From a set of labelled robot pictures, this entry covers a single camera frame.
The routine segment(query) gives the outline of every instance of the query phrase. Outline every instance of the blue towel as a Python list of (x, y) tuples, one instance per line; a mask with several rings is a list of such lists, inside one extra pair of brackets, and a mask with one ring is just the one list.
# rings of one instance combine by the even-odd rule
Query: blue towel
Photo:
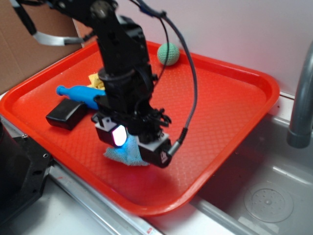
[(123, 146), (119, 148), (107, 148), (104, 156), (126, 165), (149, 165), (149, 163), (141, 159), (136, 138), (132, 135), (127, 136), (127, 140)]

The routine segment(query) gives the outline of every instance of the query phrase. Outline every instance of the metal faucet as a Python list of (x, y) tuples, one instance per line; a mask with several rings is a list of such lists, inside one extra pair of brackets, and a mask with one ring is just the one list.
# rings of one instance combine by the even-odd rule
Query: metal faucet
[(295, 95), (287, 142), (295, 148), (310, 144), (313, 126), (313, 42), (303, 64)]

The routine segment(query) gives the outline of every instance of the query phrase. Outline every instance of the sink basin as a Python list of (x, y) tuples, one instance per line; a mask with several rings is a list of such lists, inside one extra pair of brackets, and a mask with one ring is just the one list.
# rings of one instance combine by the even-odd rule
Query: sink basin
[(247, 234), (312, 234), (313, 144), (288, 146), (288, 124), (267, 115), (198, 193)]

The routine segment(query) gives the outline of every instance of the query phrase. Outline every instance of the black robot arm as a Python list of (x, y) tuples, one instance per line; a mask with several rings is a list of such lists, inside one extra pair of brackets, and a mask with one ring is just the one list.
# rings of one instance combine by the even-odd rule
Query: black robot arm
[[(80, 43), (77, 38), (63, 38), (37, 32), (23, 10), (22, 0), (10, 0), (17, 14), (37, 41), (62, 46)], [(51, 8), (72, 17), (93, 29), (101, 52), (104, 67), (99, 78), (106, 88), (105, 96), (95, 101), (99, 111), (93, 117), (99, 138), (106, 141), (107, 121), (123, 125), (131, 135), (137, 136), (140, 154), (144, 161), (166, 167), (172, 154), (168, 135), (162, 127), (171, 123), (164, 109), (151, 107), (149, 101), (157, 76), (152, 74), (146, 40), (141, 27), (130, 18), (115, 14), (118, 7), (113, 0), (42, 0)]]

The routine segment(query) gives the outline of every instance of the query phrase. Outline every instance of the green ball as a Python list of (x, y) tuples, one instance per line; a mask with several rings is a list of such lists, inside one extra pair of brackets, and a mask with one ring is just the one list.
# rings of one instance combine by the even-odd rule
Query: green ball
[[(179, 49), (173, 43), (169, 43), (169, 53), (166, 65), (173, 65), (179, 59)], [(157, 50), (157, 58), (161, 64), (165, 64), (166, 54), (167, 54), (167, 43), (164, 43)]]

